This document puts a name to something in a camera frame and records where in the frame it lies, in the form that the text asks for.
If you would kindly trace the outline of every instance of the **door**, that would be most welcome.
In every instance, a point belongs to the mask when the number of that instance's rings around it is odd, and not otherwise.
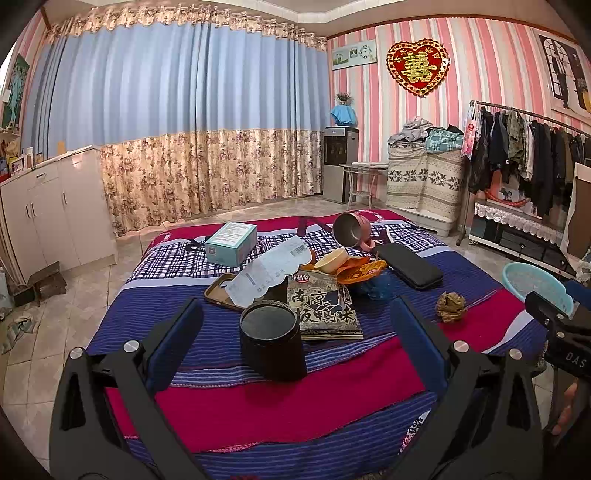
[[[2,207],[12,250],[25,281],[47,266],[41,250],[28,197],[27,184],[14,179],[2,187]]]
[[[47,264],[59,261],[62,271],[80,265],[61,202],[60,180],[56,178],[33,187],[29,197],[35,230]]]
[[[114,255],[115,235],[96,150],[60,160],[59,177],[61,199],[80,263]]]

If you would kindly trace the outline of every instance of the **framed photo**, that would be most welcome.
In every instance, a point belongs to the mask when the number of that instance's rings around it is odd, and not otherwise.
[[[26,155],[21,155],[20,157],[12,157],[8,160],[9,168],[10,168],[10,176],[14,177],[15,175],[19,175],[22,173],[27,167],[25,162],[27,161]]]
[[[346,69],[356,65],[376,63],[378,61],[378,50],[375,40],[366,40],[344,47],[335,48],[332,51],[332,69]]]
[[[534,32],[552,110],[591,124],[591,72],[583,51],[562,37],[541,30]]]

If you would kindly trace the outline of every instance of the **curtain valance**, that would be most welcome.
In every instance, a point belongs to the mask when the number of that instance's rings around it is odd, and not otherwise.
[[[76,15],[62,23],[53,25],[47,33],[47,41],[54,43],[63,36],[80,37],[84,32],[96,33],[102,27],[113,30],[115,27],[131,27],[141,24],[145,27],[153,23],[184,25],[208,22],[216,27],[227,25],[231,30],[246,30],[249,33],[261,32],[266,37],[287,38],[307,47],[326,51],[326,38],[317,37],[306,32],[297,25],[277,20],[265,20],[259,15],[252,16],[246,12],[235,13],[230,9],[218,9],[211,5],[191,5],[190,7],[147,7],[138,8],[110,6],[104,10],[93,10],[89,14]]]

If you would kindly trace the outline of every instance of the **tile floor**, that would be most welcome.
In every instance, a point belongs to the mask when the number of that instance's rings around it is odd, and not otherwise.
[[[2,407],[31,453],[48,468],[51,411],[67,353],[75,346],[87,346],[98,329],[106,309],[141,259],[150,242],[161,232],[180,226],[223,223],[229,220],[262,220],[288,215],[331,215],[346,210],[346,205],[331,203],[319,196],[283,200],[177,223],[164,222],[130,232],[117,240],[119,264],[70,278],[68,292],[43,302],[40,307],[20,307],[41,320],[36,333],[25,334],[14,349],[0,358],[0,394]],[[456,247],[456,238],[443,239],[457,252],[500,280],[510,260],[485,247],[468,244]],[[10,317],[3,322],[7,325]],[[5,378],[3,362],[6,367]],[[547,421],[550,411],[552,371],[549,368],[534,380],[541,417]]]

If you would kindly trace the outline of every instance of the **blue cloth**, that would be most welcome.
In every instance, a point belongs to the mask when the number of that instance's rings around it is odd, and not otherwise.
[[[357,116],[355,110],[349,105],[337,105],[330,111],[330,116],[337,125],[345,127],[354,127],[357,125]]]
[[[43,47],[23,148],[72,150],[189,131],[321,130],[327,53],[209,23],[101,28]]]

